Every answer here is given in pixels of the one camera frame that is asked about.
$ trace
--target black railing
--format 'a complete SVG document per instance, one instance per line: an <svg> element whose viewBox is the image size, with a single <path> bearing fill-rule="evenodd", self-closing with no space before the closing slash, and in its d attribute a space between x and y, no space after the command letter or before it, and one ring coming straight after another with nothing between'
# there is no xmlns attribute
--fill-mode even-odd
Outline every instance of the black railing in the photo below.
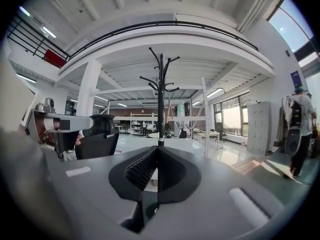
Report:
<svg viewBox="0 0 320 240"><path fill-rule="evenodd" d="M41 59L44 58L47 50L51 50L65 61L70 59L67 52L50 41L19 15L15 15L10 22L7 29L7 38L22 46L26 52L31 52L33 56L38 56Z"/></svg>
<svg viewBox="0 0 320 240"><path fill-rule="evenodd" d="M249 47L255 49L258 51L258 48L254 46L252 43L248 42L247 40L230 33L228 31L225 31L223 29L219 29L217 27L204 25L200 23L195 22L188 22L188 21L174 21L174 20L166 20L166 21L153 21L153 22L146 22L146 23L140 23L135 24L131 26L126 26L117 30L114 30L110 33L104 34L97 39L87 43L85 46L74 52L72 55L69 55L67 52L65 52L63 49L61 49L59 46L54 44L52 41L50 41L45 35L43 35L41 32L36 30L34 27L32 27L29 23L27 23L23 18L21 18L19 15L16 15L11 23L8 26L7 29L7 37L17 43L18 45L22 46L27 52L31 52L33 56L38 56L41 59L44 58L44 55L47 50L51 50L58 56L62 57L66 62L70 59L77 56L79 53L83 52L84 50L88 49L89 47L105 40L110 37L114 37L116 35L129 32L132 30L137 29L144 29L144 28L152 28L152 27L162 27L162 26L183 26L183 27L190 27L190 28L197 28L197 29L204 29L213 31L216 33L223 34L225 36L231 37L235 40L238 40L239 42L242 42Z"/></svg>
<svg viewBox="0 0 320 240"><path fill-rule="evenodd" d="M246 44L246 45L248 45L258 51L258 48L256 46L254 46L252 43L248 42L247 40L245 40L245 39L243 39L233 33L225 31L223 29L220 29L220 28L217 28L214 26L195 23L195 22L166 20L166 21L146 22L146 23L140 23L140 24L135 24L135 25L131 25L131 26L126 26L126 27L114 30L110 33L104 34L104 35L98 37L97 39L87 43L85 46L81 47L79 50L74 52L70 56L70 59L77 56L79 53L83 52L84 50L88 49L89 47L91 47L91 46L93 46L93 45L95 45L105 39L108 39L110 37L113 37L113 36L128 32L128 31L132 31L132 30L152 28L152 27L161 27L161 26L183 26L183 27L191 27L191 28L204 29L204 30L217 32L217 33L229 36L231 38L234 38L234 39L236 39L236 40L238 40L238 41L240 41L240 42L242 42L242 43L244 43L244 44Z"/></svg>

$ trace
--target man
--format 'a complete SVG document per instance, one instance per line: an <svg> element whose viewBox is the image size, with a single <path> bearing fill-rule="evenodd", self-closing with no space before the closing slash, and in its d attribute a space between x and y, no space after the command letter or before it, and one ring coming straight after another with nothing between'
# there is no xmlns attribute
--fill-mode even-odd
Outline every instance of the man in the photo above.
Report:
<svg viewBox="0 0 320 240"><path fill-rule="evenodd" d="M290 172L295 178L299 176L301 168L308 155L312 131L316 126L317 114L312 106L311 99L304 94L304 89L302 86L295 88L294 92L296 95L291 97L290 106L292 106L294 101L296 101L301 107L301 142L297 153L291 158L290 166Z"/></svg>

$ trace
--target metal shelving unit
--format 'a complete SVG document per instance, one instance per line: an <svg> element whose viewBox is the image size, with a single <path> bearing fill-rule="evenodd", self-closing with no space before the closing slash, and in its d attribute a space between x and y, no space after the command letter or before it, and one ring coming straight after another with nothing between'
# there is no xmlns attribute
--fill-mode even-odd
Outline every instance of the metal shelving unit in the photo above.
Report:
<svg viewBox="0 0 320 240"><path fill-rule="evenodd" d="M156 127L156 120L154 117L158 116L155 113L152 114L130 114L131 121L130 121L130 133L133 135L142 135L141 133L141 124L143 121L147 126L152 125L152 128Z"/></svg>

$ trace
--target cap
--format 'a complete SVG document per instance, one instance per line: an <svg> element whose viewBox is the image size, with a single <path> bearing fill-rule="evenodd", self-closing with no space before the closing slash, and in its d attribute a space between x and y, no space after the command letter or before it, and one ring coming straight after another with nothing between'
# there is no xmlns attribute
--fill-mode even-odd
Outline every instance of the cap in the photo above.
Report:
<svg viewBox="0 0 320 240"><path fill-rule="evenodd" d="M298 93L298 92L302 92L304 90L304 88L302 86L298 86L294 89L294 92L295 93Z"/></svg>

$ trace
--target coat rack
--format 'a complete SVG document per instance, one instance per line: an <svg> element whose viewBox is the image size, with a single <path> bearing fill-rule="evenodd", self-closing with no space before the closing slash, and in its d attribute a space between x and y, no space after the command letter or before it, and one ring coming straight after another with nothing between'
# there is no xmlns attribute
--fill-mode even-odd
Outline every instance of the coat rack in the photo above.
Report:
<svg viewBox="0 0 320 240"><path fill-rule="evenodd" d="M160 54L160 60L158 59L155 52L152 50L151 47L149 47L149 50L152 52L154 57L156 58L156 61L158 62L158 66L154 67L154 69L159 69L159 85L148 78L140 76L141 79L147 80L149 82L149 86L151 86L154 90L157 91L158 94L158 129L159 129L159 140L158 140L158 146L164 146L165 145L165 139L164 139L164 108L165 108L165 100L164 100L164 92L174 92L177 90L180 90L179 87L167 90L168 85L174 85L175 83L169 82L166 83L166 75L168 71L169 64L171 62L174 62L177 59L180 59L180 57L176 57L174 59L168 58L167 63L164 66L164 55Z"/></svg>

